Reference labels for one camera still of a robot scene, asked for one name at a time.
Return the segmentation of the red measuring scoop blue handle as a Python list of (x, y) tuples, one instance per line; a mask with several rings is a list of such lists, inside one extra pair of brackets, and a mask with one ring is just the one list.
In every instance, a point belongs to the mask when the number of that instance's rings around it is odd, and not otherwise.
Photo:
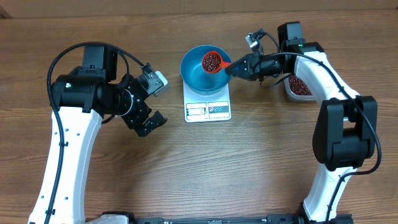
[(201, 65), (205, 72), (214, 74), (231, 65), (231, 62), (225, 62), (217, 51), (211, 51), (203, 56)]

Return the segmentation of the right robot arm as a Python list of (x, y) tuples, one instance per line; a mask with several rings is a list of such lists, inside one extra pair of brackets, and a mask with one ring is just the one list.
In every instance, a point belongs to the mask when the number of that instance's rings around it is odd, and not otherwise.
[(336, 212), (349, 179), (374, 172), (381, 163), (376, 134), (377, 101), (349, 87), (329, 63), (318, 42), (307, 42), (299, 22), (277, 29), (277, 52), (266, 55), (263, 29), (246, 36), (252, 52), (227, 66), (225, 72), (245, 80), (262, 81), (289, 73), (306, 84), (320, 105), (312, 138), (318, 170), (298, 214), (268, 215), (266, 223), (352, 223), (351, 215)]

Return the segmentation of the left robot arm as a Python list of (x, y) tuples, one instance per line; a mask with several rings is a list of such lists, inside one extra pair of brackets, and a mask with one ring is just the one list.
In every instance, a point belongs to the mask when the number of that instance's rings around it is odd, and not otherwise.
[(169, 87), (150, 64), (141, 64), (138, 77), (126, 73), (117, 80), (118, 59), (132, 55), (117, 46), (84, 42), (83, 63), (56, 79), (47, 77), (52, 107), (52, 139), (40, 194), (29, 223), (84, 223), (85, 187), (90, 157), (100, 127), (119, 116), (144, 137), (164, 125), (147, 97)]

